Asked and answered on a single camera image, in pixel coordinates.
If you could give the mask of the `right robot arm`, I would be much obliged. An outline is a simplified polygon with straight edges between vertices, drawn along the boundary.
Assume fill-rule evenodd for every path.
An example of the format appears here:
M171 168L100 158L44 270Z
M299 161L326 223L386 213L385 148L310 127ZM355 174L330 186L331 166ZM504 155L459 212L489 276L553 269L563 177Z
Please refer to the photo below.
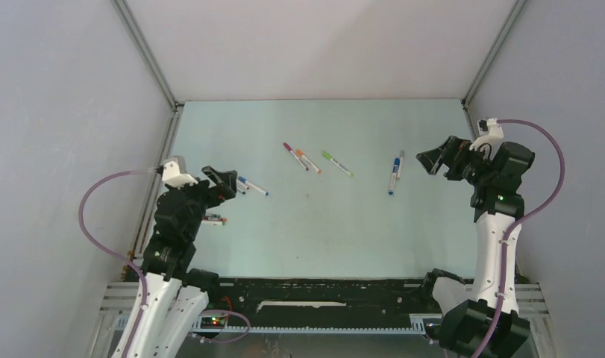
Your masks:
M471 142L448 137L439 147L417 154L430 175L447 166L448 180L466 180L474 188L477 262L473 285L434 269L420 291L421 305L442 311L436 340L441 348L470 357L512 357L530 337L530 322L519 315L515 297L515 246L524 216L517 193L522 175L535 154L514 142L503 142L492 159L470 148Z

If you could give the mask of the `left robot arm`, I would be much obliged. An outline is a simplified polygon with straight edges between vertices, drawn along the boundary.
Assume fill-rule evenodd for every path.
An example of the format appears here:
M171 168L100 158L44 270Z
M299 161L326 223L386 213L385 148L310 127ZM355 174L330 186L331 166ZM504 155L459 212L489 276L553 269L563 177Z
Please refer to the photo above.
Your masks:
M198 315L221 303L219 276L189 265L207 210L235 198L238 174L210 166L202 171L204 180L187 174L177 160L158 171L167 190L157 199L137 301L114 357L175 357Z

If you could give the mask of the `light blue marker body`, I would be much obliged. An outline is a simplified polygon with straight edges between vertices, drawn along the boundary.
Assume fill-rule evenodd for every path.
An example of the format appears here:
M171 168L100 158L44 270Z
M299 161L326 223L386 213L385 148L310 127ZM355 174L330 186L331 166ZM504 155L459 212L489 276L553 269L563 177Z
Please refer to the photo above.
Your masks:
M394 195L395 185L396 185L396 181L397 181L397 177L398 177L398 171L399 171L400 164L401 164L400 158L396 157L394 159L394 163L393 163L393 167L392 167L392 174L391 174L390 181L389 181L389 188L388 188L389 195Z

